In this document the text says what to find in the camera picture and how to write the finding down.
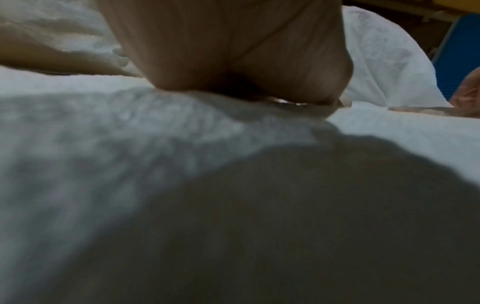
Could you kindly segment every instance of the blue object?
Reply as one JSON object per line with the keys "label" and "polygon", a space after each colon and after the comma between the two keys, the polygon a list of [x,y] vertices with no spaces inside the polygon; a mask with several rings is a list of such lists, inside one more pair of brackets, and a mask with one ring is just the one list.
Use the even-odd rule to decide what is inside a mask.
{"label": "blue object", "polygon": [[458,21],[434,65],[438,87],[449,100],[465,76],[480,67],[479,15],[467,15]]}

